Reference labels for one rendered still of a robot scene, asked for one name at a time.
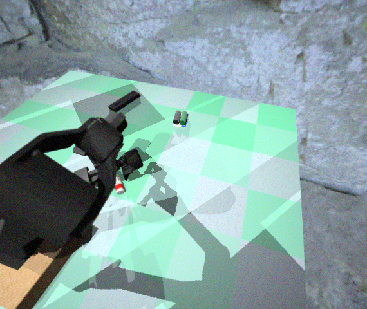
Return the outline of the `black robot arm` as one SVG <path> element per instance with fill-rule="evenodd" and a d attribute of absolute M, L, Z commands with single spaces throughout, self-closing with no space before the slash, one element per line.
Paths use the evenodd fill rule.
<path fill-rule="evenodd" d="M 111 111 L 40 134 L 0 164 L 0 264 L 19 270 L 44 240 L 63 247 L 90 229 L 116 187 L 125 118 Z M 45 154 L 73 144 L 73 153 L 101 163 L 98 189 Z"/>

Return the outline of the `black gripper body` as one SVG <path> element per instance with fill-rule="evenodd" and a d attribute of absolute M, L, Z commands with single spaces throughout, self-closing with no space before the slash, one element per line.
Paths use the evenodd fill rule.
<path fill-rule="evenodd" d="M 134 171 L 143 167 L 142 159 L 136 149 L 125 152 L 124 154 L 124 156 L 121 156 L 118 160 L 116 160 L 116 172 L 120 169 L 120 167 L 122 167 L 124 171 L 127 169 L 131 169 L 132 171 Z M 74 171 L 74 174 L 81 177 L 89 184 L 94 185 L 98 183 L 98 169 L 101 163 L 93 161 L 91 162 L 96 170 L 88 172 L 89 168 L 84 167 L 82 169 Z"/>

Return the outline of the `black rectangular bar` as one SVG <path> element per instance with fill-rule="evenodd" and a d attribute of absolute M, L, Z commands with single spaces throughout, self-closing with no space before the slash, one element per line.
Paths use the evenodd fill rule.
<path fill-rule="evenodd" d="M 126 96 L 122 97 L 121 99 L 114 102 L 113 104 L 111 104 L 108 107 L 109 107 L 110 110 L 117 112 L 117 111 L 121 110 L 124 106 L 128 105 L 130 102 L 137 99 L 139 96 L 140 96 L 139 93 L 137 93 L 135 91 L 132 91 L 129 94 L 127 94 Z"/>

